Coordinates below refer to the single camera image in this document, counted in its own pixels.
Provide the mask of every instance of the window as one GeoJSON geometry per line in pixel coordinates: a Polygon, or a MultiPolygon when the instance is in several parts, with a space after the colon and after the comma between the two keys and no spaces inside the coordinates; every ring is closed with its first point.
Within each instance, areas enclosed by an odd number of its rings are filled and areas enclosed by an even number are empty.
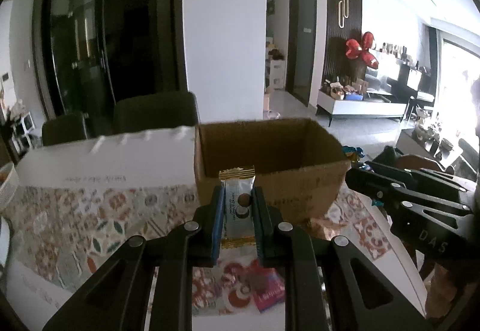
{"type": "Polygon", "coordinates": [[[480,57],[443,40],[441,62],[438,112],[442,135],[452,139],[457,135],[478,150],[477,113],[470,88],[480,76],[480,57]]]}

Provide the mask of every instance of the floor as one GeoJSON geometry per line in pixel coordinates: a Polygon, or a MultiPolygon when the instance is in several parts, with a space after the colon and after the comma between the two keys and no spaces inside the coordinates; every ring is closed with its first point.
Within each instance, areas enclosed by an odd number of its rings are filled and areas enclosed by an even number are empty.
{"type": "Polygon", "coordinates": [[[386,145],[394,146],[400,130],[407,127],[406,123],[389,118],[334,119],[328,127],[328,116],[315,115],[313,108],[307,108],[295,97],[281,90],[275,90],[270,95],[270,110],[280,113],[281,118],[312,118],[342,145],[362,147],[365,154],[371,158],[382,152],[386,145]]]}

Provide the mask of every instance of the silver bolt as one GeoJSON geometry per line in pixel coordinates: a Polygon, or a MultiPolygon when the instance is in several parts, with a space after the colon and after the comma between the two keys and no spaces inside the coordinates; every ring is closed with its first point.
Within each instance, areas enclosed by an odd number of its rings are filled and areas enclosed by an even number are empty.
{"type": "Polygon", "coordinates": [[[128,245],[130,247],[138,247],[138,246],[141,246],[143,243],[143,238],[136,235],[134,237],[131,237],[129,240],[128,240],[128,245]]]}
{"type": "Polygon", "coordinates": [[[293,229],[293,226],[289,222],[278,223],[278,229],[283,232],[289,232],[293,229]]]}
{"type": "Polygon", "coordinates": [[[183,226],[187,231],[196,231],[200,227],[197,222],[193,220],[186,222],[183,226]]]}
{"type": "Polygon", "coordinates": [[[340,247],[345,247],[349,243],[349,240],[346,237],[343,237],[342,235],[335,237],[333,241],[337,246],[340,246],[340,247]]]}

